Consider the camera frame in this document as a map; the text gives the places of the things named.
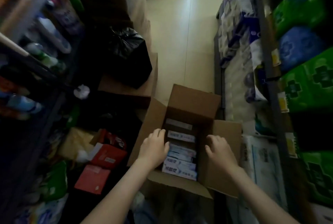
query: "forearm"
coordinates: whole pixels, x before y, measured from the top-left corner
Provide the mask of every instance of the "forearm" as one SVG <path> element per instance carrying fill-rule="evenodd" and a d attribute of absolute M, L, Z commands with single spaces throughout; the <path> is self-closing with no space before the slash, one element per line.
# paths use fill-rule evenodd
<path fill-rule="evenodd" d="M 267 196 L 244 169 L 238 167 L 230 172 L 230 176 L 261 224 L 299 224 Z"/>
<path fill-rule="evenodd" d="M 148 165 L 136 160 L 81 224 L 123 224 L 135 194 L 150 172 Z"/>

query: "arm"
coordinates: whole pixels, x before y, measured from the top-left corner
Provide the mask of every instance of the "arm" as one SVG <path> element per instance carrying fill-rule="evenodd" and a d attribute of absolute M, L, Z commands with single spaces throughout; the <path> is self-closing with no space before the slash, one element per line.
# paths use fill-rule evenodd
<path fill-rule="evenodd" d="M 206 152 L 210 159 L 226 172 L 234 181 L 252 212 L 261 224 L 299 224 L 267 194 L 265 194 L 238 166 L 235 155 L 224 138 L 209 135 L 211 148 L 206 145 Z"/>
<path fill-rule="evenodd" d="M 140 148 L 139 156 L 121 180 L 81 224 L 123 224 L 135 194 L 148 174 L 159 166 L 169 151 L 165 130 L 155 129 Z"/>

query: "tiled floor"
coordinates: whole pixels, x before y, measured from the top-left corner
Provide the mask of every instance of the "tiled floor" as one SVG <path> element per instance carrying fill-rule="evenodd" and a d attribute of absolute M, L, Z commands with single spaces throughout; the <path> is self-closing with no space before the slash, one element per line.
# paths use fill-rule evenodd
<path fill-rule="evenodd" d="M 174 83 L 214 92 L 215 15 L 222 0 L 147 0 L 152 50 L 159 55 L 155 97 L 167 105 Z"/>

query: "black garbage bag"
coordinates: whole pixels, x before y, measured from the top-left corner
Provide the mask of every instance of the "black garbage bag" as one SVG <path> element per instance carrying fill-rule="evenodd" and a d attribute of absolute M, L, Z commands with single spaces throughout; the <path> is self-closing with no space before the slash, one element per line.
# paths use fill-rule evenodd
<path fill-rule="evenodd" d="M 98 43 L 104 71 L 123 84 L 138 89 L 152 71 L 145 40 L 131 28 L 114 31 L 112 27 L 104 26 L 96 29 L 97 34 L 103 34 Z"/>

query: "hand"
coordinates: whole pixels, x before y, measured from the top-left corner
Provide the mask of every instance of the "hand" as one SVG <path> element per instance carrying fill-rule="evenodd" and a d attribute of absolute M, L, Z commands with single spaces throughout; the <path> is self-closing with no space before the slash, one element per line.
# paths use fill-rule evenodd
<path fill-rule="evenodd" d="M 148 165 L 154 170 L 167 157 L 169 152 L 169 142 L 164 144 L 165 129 L 155 129 L 148 138 L 144 139 L 138 156 L 138 160 Z"/>
<path fill-rule="evenodd" d="M 236 170 L 239 166 L 227 141 L 218 135 L 208 135 L 207 138 L 212 141 L 211 148 L 205 146 L 209 158 L 228 174 Z"/>

